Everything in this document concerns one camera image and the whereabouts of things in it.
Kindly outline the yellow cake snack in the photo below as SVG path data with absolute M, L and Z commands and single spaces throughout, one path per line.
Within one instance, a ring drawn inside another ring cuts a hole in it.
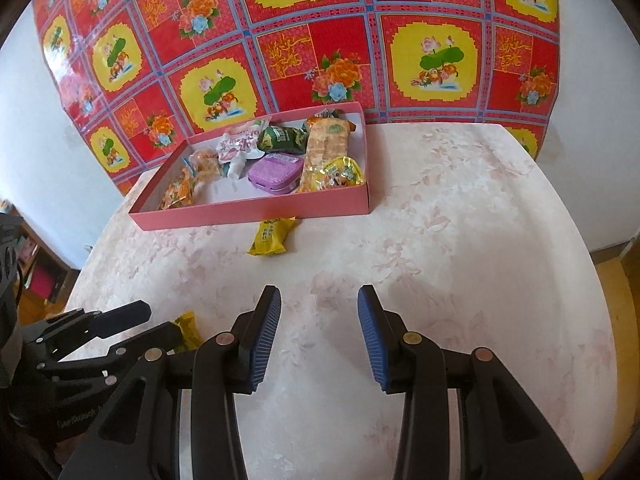
M 174 319 L 175 326 L 179 327 L 182 341 L 174 349 L 176 353 L 198 350 L 204 340 L 196 326 L 195 313 L 193 311 L 184 312 Z

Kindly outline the yellow-red striped candy bag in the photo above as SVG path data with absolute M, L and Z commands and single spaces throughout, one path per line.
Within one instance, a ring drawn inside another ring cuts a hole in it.
M 193 204 L 195 180 L 192 171 L 183 167 L 180 174 L 172 180 L 160 200 L 159 210 L 189 207 Z

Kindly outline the purple snack tin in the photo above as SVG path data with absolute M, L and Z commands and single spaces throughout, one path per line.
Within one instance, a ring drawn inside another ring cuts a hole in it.
M 304 168 L 301 157 L 270 153 L 250 166 L 247 179 L 258 190 L 273 195 L 292 193 L 299 186 Z

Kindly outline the blue-edged clear candy bag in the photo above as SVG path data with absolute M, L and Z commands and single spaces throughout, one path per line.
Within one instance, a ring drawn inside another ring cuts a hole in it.
M 193 191 L 221 177 L 218 154 L 212 148 L 198 148 L 182 160 L 191 179 Z

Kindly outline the peach jelly drink pouch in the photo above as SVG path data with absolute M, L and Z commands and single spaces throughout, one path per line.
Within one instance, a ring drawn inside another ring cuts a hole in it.
M 265 156 L 258 148 L 258 138 L 270 124 L 270 119 L 255 119 L 227 130 L 216 145 L 218 162 L 226 167 L 224 175 L 232 180 L 242 177 L 247 162 Z

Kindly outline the yellow jelly cup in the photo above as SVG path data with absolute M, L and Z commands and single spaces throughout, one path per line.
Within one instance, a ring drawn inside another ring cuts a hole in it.
M 366 182 L 356 160 L 349 156 L 338 156 L 314 169 L 310 173 L 309 191 L 325 191 L 331 188 L 350 188 Z

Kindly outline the small green pea packet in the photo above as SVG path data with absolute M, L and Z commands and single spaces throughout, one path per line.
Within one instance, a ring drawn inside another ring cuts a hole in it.
M 257 148 L 265 153 L 306 153 L 308 133 L 302 128 L 271 125 L 259 133 Z

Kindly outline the orange cracker sleeve pack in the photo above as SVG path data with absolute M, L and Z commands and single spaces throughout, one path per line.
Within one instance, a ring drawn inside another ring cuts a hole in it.
M 314 175 L 328 162 L 347 155 L 350 134 L 356 130 L 356 125 L 343 118 L 339 110 L 315 114 L 306 120 L 304 127 L 308 138 L 299 193 L 314 188 Z

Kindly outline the wooden shelf with items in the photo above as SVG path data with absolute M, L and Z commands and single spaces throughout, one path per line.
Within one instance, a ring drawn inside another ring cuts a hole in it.
M 24 276 L 26 299 L 21 314 L 25 315 L 26 323 L 61 313 L 79 271 L 59 257 L 8 200 L 1 201 L 1 211 L 22 218 L 17 229 L 16 252 Z

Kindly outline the red floral patterned wall cloth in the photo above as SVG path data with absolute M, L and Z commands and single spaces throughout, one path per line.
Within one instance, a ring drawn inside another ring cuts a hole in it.
M 189 136 L 357 102 L 378 122 L 494 122 L 537 155 L 558 0 L 34 0 L 62 107 L 119 191 Z

